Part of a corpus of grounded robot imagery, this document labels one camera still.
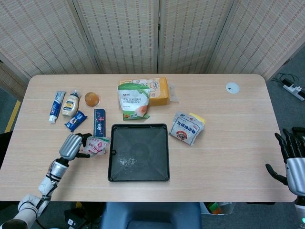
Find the woven screen panel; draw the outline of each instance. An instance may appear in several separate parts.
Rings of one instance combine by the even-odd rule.
[[[22,101],[27,85],[14,75],[3,63],[0,63],[0,87]]]
[[[232,0],[164,0],[159,73],[205,73]]]
[[[0,53],[28,79],[98,73],[67,1],[0,1]]]
[[[157,73],[158,0],[78,0],[105,73]]]
[[[239,0],[209,73],[256,73],[268,79],[305,38],[305,1]]]

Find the round hole cover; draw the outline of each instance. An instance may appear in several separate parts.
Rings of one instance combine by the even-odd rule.
[[[225,87],[229,93],[237,94],[239,92],[239,86],[237,83],[230,82]]]

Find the power strip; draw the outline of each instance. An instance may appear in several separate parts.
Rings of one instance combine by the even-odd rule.
[[[282,82],[284,84],[283,88],[285,88],[295,97],[297,97],[299,100],[301,100],[301,101],[305,100],[305,91],[302,91],[302,87],[294,86],[294,84],[288,79],[283,79]]]

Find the green snack bag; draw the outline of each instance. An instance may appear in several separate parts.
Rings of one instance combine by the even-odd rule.
[[[149,118],[148,109],[150,88],[137,83],[123,83],[118,88],[123,120]]]

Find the black plastic tray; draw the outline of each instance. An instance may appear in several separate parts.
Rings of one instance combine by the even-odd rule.
[[[167,181],[169,177],[165,124],[112,126],[109,181]]]

